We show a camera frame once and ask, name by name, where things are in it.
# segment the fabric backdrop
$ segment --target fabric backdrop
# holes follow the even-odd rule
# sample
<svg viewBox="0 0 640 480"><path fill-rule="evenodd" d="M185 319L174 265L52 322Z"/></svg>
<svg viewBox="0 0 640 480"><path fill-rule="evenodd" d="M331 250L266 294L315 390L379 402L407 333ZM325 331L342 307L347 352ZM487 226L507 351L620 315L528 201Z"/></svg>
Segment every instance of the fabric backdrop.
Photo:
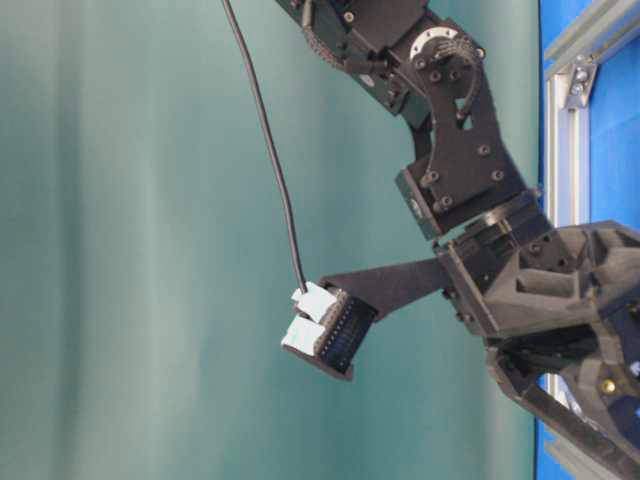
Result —
<svg viewBox="0 0 640 480"><path fill-rule="evenodd" d="M406 127L275 2L234 4L308 276L429 256ZM432 3L486 47L530 182L535 4ZM0 105L0 478L532 477L532 418L438 296L372 330L353 384L280 350L294 278L220 2L4 0Z"/></svg>

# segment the blue panel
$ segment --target blue panel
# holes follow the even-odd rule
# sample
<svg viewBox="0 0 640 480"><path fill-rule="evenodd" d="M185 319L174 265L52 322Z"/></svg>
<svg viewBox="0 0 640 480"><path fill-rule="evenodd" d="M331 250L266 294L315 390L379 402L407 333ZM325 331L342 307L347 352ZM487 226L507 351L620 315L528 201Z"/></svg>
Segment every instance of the blue panel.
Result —
<svg viewBox="0 0 640 480"><path fill-rule="evenodd" d="M591 2L592 0L540 0L543 51L591 5Z"/></svg>
<svg viewBox="0 0 640 480"><path fill-rule="evenodd" d="M591 215L640 227L640 39L600 69L591 100Z"/></svg>

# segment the black plastic part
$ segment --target black plastic part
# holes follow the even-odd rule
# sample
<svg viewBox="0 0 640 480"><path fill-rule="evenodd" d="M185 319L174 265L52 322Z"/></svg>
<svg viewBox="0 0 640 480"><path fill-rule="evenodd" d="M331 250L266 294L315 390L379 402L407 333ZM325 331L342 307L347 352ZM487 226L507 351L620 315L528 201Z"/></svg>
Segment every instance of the black plastic part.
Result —
<svg viewBox="0 0 640 480"><path fill-rule="evenodd" d="M318 358L329 368L346 374L378 311L344 291L321 322L326 333L317 347Z"/></svg>

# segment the black robotic arm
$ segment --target black robotic arm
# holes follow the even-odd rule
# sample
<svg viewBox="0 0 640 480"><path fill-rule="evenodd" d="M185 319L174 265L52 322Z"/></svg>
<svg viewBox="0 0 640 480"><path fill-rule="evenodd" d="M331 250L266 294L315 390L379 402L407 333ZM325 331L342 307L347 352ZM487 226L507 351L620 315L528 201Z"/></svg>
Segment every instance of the black robotic arm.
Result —
<svg viewBox="0 0 640 480"><path fill-rule="evenodd" d="M396 182L435 253L307 284L285 349L350 379L372 324L441 290L508 397L640 478L640 235L613 222L553 228L502 142L485 51L428 1L277 2L313 51L409 125L416 159ZM539 387L546 373L565 379L580 415Z"/></svg>

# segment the bolt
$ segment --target bolt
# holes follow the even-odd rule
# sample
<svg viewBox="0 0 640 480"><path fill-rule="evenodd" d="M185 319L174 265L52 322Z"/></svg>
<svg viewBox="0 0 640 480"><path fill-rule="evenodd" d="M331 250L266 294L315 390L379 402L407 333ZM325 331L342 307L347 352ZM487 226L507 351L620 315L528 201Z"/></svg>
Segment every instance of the bolt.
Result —
<svg viewBox="0 0 640 480"><path fill-rule="evenodd" d="M491 153L491 147L489 145L480 145L478 147L478 154L481 157L486 157Z"/></svg>
<svg viewBox="0 0 640 480"><path fill-rule="evenodd" d="M413 66L416 70L424 70L427 66L427 62L425 62L424 58L416 58L415 62L413 62Z"/></svg>
<svg viewBox="0 0 640 480"><path fill-rule="evenodd" d="M446 210L453 205L453 198L449 196L442 197L442 200L440 200L440 202L442 203L442 206Z"/></svg>
<svg viewBox="0 0 640 480"><path fill-rule="evenodd" d="M571 95L582 95L584 93L584 85L582 83L574 83L571 87Z"/></svg>
<svg viewBox="0 0 640 480"><path fill-rule="evenodd" d="M434 70L429 75L429 80L431 81L431 83L438 83L440 80L442 80L442 74L439 71Z"/></svg>
<svg viewBox="0 0 640 480"><path fill-rule="evenodd" d="M501 182L502 180L504 180L504 172L502 170L496 170L491 174L491 179L494 182Z"/></svg>
<svg viewBox="0 0 640 480"><path fill-rule="evenodd" d="M611 380L610 378L607 378L600 385L600 389L602 390L603 393L607 395L613 395L614 393L616 393L617 386L613 380Z"/></svg>
<svg viewBox="0 0 640 480"><path fill-rule="evenodd" d="M431 184L440 180L440 174L438 172L428 171L421 179L420 186L422 188L428 188Z"/></svg>
<svg viewBox="0 0 640 480"><path fill-rule="evenodd" d="M584 68L578 68L576 70L576 80L578 82L586 82L589 79L589 72Z"/></svg>

